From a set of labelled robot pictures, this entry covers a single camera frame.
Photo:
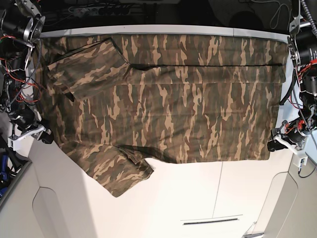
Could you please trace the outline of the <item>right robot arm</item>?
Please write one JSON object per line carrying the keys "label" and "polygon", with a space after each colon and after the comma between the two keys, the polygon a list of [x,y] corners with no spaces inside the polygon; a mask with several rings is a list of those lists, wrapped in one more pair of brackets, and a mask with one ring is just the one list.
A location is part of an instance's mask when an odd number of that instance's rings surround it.
{"label": "right robot arm", "polygon": [[28,76],[26,70],[41,43],[45,16],[37,0],[2,0],[0,6],[0,65],[4,68],[0,77],[0,111],[8,115],[13,129],[21,131],[20,136],[11,134],[9,146],[14,148],[27,136],[51,144],[53,133],[46,121],[37,119],[32,109],[35,101],[22,94],[27,87],[40,89],[33,80],[35,72]]}

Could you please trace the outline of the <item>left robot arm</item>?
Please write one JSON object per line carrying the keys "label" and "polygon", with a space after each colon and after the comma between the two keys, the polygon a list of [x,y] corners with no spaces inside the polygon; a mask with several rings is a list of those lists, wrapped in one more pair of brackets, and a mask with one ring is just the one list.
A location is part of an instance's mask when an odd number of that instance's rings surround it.
{"label": "left robot arm", "polygon": [[294,69],[291,85],[279,104],[282,106],[293,97],[299,116],[272,129],[267,148],[270,152],[290,149],[297,154],[317,129],[317,24],[314,21],[317,5],[294,0],[292,6],[288,46]]}

